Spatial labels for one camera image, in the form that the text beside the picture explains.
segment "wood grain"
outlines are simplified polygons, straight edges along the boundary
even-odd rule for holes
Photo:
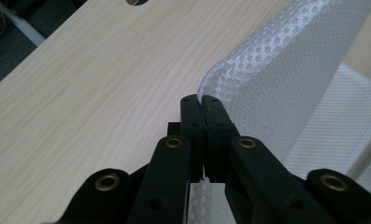
[[[179,99],[289,2],[88,1],[0,83],[0,223],[55,221],[92,173],[146,164]]]

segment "dark floor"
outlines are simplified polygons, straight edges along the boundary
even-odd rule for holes
[[[77,10],[71,0],[7,0],[7,7],[25,18],[45,37],[51,35]],[[36,46],[6,20],[5,31],[0,36],[0,81],[34,49]]]

